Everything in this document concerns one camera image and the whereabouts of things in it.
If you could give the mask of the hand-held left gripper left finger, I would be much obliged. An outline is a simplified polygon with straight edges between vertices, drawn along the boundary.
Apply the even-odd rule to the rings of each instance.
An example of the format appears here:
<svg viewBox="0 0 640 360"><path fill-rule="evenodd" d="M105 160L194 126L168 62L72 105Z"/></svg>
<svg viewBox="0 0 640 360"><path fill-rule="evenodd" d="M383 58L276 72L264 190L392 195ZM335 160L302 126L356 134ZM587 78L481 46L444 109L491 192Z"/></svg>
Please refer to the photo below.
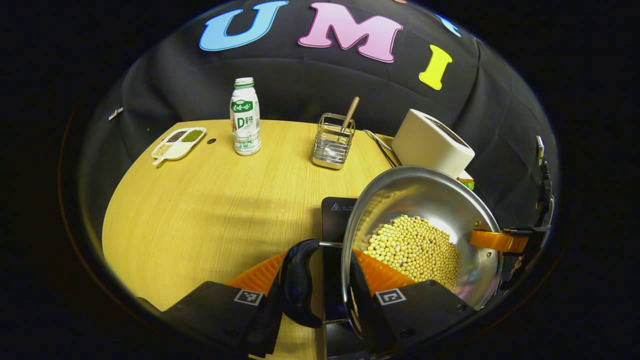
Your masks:
<svg viewBox="0 0 640 360"><path fill-rule="evenodd" d="M285 255L263 260L224 284L203 282L164 310L163 319L240 354L265 358L274 353L281 327L276 279Z"/></svg>

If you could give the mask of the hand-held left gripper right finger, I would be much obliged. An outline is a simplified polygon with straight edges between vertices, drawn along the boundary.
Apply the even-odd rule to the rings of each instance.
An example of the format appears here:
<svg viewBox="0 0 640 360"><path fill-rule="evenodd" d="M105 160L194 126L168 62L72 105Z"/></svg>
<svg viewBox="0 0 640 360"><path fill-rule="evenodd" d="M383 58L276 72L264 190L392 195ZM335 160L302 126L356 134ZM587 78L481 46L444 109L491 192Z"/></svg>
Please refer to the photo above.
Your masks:
<svg viewBox="0 0 640 360"><path fill-rule="evenodd" d="M476 312L438 281L415 282L359 250L350 253L345 287L349 321L377 356L429 347Z"/></svg>

